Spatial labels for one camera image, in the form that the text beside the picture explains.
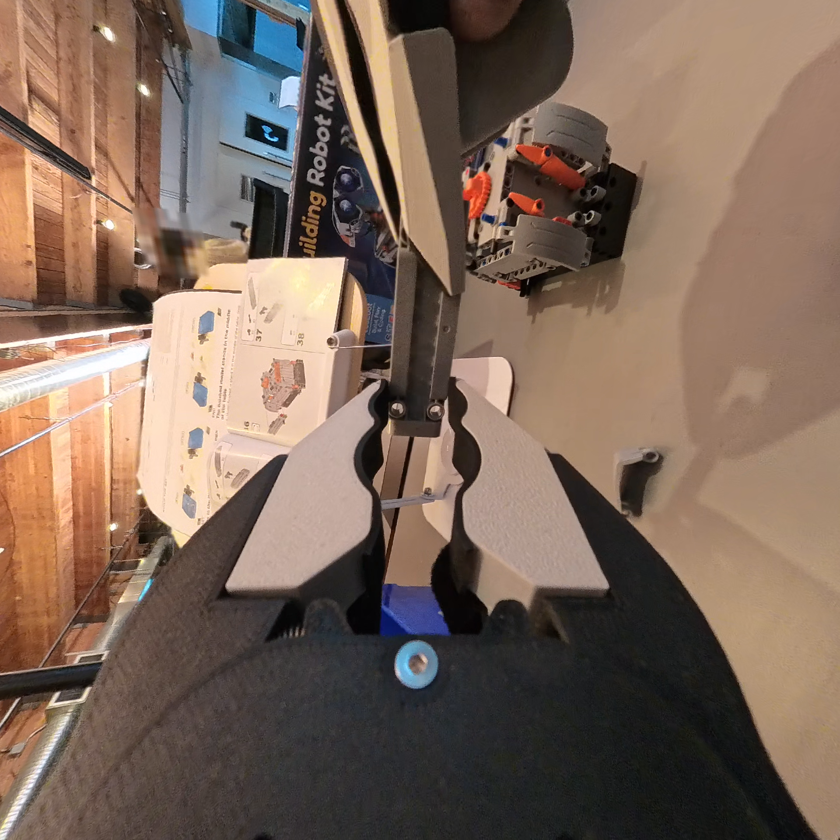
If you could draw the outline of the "blue plastic storage bin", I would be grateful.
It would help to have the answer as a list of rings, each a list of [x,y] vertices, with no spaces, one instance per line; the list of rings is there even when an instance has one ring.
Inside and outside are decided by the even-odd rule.
[[[448,636],[448,626],[432,587],[383,584],[380,635]]]

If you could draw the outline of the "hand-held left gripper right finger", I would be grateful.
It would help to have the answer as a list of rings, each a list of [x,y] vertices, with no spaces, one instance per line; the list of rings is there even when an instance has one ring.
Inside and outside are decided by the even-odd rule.
[[[480,633],[512,603],[532,623],[555,598],[610,585],[547,450],[464,380],[449,382],[461,478],[449,537],[449,632]]]

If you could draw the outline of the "grey orange toy brick model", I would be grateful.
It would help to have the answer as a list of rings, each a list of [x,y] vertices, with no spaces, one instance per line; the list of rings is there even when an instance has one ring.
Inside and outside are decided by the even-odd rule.
[[[613,161],[613,149],[603,171],[577,171],[563,163],[549,146],[533,145],[532,117],[537,107],[515,119],[500,136],[468,158],[463,174],[467,270],[522,298],[529,297],[546,280],[620,259],[637,189],[637,174]],[[608,127],[607,141],[610,144]],[[499,228],[515,225],[519,215],[564,221],[585,231],[591,248],[589,265],[521,279],[497,273],[494,263],[498,259]]]

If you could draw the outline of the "white metal board stand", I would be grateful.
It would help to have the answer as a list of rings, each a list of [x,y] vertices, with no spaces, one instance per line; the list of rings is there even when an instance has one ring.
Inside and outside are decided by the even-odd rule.
[[[513,372],[500,356],[454,363],[455,377],[502,414],[508,415]],[[427,586],[440,550],[451,539],[455,501],[463,480],[452,463],[454,435],[442,424],[439,437],[382,436],[384,465],[374,479],[382,498],[385,531],[385,583]],[[387,501],[400,502],[385,508]]]

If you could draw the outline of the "small black wall display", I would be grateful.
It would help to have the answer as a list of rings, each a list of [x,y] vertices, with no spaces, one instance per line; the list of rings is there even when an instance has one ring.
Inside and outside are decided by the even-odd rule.
[[[289,150],[288,128],[257,117],[247,112],[245,115],[244,136],[251,141],[264,144],[281,152]]]

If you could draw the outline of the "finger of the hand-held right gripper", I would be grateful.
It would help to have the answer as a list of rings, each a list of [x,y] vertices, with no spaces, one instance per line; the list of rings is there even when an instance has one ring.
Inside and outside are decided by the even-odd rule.
[[[317,1],[313,15],[356,143],[398,247],[405,247],[405,165],[392,42],[405,3]]]
[[[395,113],[395,178],[408,240],[447,294],[465,288],[455,42],[446,29],[388,44]]]

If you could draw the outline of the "paper instruction booklet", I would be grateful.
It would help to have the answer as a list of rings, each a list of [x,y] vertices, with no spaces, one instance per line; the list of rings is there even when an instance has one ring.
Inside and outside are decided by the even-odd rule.
[[[345,258],[248,262],[227,433],[209,461],[213,512],[357,395],[363,354],[327,346],[347,272]]]

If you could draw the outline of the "blue toy kit box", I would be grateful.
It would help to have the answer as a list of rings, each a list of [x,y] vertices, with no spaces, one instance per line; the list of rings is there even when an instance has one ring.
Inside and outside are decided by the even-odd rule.
[[[397,245],[314,22],[307,28],[285,256],[343,257],[369,303],[365,341],[392,340]]]

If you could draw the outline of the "silver ventilation duct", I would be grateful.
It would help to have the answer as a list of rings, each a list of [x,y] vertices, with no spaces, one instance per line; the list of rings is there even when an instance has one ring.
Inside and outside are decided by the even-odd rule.
[[[118,343],[64,360],[36,362],[1,373],[1,412],[97,376],[145,361],[151,340]]]
[[[140,560],[93,646],[87,651],[75,654],[70,660],[73,665],[102,664],[132,609],[143,599],[151,586],[159,565],[165,564],[174,550],[175,541],[172,536],[166,535],[156,541],[150,552]],[[53,693],[50,698],[45,709],[45,726],[38,734],[35,748],[3,798],[2,839],[14,835],[26,811],[49,777],[77,725],[90,690],[89,686],[63,688]]]

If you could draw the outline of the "grey curved toy brick panel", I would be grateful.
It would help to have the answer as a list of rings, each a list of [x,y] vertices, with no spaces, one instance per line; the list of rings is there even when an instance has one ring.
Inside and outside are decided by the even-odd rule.
[[[577,171],[601,172],[612,157],[604,122],[558,101],[545,101],[537,107],[530,140],[533,145],[549,146],[563,163]]]
[[[495,271],[521,279],[561,268],[580,270],[590,263],[588,241],[585,231],[564,221],[519,215],[515,225],[499,228]]]
[[[626,518],[640,518],[650,480],[660,470],[664,454],[651,447],[616,452],[613,464],[616,506]]]

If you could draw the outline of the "person's right hand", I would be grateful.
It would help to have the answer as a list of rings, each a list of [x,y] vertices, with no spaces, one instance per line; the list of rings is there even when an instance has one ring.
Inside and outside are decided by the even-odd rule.
[[[466,43],[482,43],[498,37],[518,14],[522,1],[449,1],[452,34]]]

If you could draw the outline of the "wooden backing board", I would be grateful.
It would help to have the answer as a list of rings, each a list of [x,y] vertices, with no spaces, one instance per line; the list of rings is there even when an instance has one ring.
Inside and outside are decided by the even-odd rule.
[[[368,301],[361,283],[347,272],[343,281],[339,309],[338,331],[351,331],[354,349],[350,352],[361,356],[364,349],[368,322]]]

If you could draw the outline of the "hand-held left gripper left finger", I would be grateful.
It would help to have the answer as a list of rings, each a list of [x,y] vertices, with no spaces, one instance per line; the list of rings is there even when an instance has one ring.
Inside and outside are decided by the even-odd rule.
[[[300,443],[227,578],[227,595],[331,600],[357,634],[381,631],[385,538],[374,478],[383,466],[387,385],[367,385]]]

